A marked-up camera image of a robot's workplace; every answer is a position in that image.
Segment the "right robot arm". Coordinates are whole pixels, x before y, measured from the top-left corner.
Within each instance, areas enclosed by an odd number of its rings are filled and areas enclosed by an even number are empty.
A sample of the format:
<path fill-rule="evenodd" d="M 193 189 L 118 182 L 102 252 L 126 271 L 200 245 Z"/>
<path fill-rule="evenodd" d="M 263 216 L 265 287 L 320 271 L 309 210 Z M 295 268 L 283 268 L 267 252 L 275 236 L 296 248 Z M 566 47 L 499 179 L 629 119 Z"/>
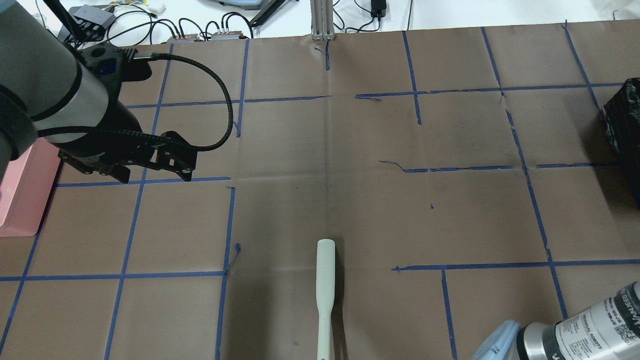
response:
<path fill-rule="evenodd" d="M 638 360 L 639 282 L 553 325 L 503 322 L 473 360 Z"/>

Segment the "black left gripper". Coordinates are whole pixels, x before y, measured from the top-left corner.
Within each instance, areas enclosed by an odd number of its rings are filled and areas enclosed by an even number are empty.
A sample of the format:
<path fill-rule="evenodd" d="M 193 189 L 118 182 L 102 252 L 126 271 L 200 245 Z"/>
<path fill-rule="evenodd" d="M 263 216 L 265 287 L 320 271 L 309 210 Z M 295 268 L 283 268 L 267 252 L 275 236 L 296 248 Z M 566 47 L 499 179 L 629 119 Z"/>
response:
<path fill-rule="evenodd" d="M 58 142 L 58 158 L 82 174 L 98 173 L 127 183 L 131 167 L 175 173 L 192 180 L 198 152 L 177 132 L 160 136 L 144 133 L 134 114 L 119 101 L 122 84 L 149 79 L 149 62 L 156 53 L 142 54 L 134 48 L 98 44 L 81 50 L 77 58 L 87 71 L 84 79 L 96 79 L 106 91 L 104 114 L 96 124 L 71 125 L 75 139 Z M 80 127 L 87 128 L 81 132 Z"/>

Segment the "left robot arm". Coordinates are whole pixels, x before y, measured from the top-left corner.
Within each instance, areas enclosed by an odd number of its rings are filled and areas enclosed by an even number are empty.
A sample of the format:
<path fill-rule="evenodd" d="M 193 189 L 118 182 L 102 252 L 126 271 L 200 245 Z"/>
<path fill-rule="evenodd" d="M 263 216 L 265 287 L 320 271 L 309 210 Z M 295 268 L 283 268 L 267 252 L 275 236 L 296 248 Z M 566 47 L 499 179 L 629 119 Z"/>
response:
<path fill-rule="evenodd" d="M 37 139 L 82 174 L 128 183 L 132 166 L 192 180 L 197 151 L 174 131 L 144 133 L 119 101 L 124 82 L 152 75 L 149 62 L 167 54 L 141 53 L 109 43 L 74 50 L 58 41 L 16 0 L 1 2 L 1 137 L 4 162 Z"/>

